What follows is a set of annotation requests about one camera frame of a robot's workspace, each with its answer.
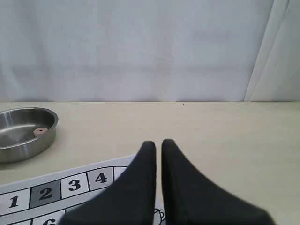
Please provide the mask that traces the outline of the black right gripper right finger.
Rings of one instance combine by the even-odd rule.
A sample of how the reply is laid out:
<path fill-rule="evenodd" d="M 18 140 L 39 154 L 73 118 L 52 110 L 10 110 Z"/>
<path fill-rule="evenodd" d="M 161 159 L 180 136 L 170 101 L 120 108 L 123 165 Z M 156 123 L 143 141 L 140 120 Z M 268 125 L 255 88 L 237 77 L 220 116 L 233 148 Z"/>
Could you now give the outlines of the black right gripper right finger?
<path fill-rule="evenodd" d="M 162 192 L 168 225 L 273 225 L 267 211 L 209 180 L 172 139 L 161 149 Z"/>

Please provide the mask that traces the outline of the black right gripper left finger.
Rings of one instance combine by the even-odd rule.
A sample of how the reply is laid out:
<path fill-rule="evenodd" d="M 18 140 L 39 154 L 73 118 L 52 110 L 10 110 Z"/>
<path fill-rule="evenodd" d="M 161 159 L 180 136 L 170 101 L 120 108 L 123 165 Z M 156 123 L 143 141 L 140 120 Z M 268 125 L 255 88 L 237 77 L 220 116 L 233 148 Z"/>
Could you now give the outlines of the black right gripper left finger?
<path fill-rule="evenodd" d="M 151 225 L 156 199 L 156 146 L 144 141 L 127 169 L 103 192 L 66 213 L 61 225 Z"/>

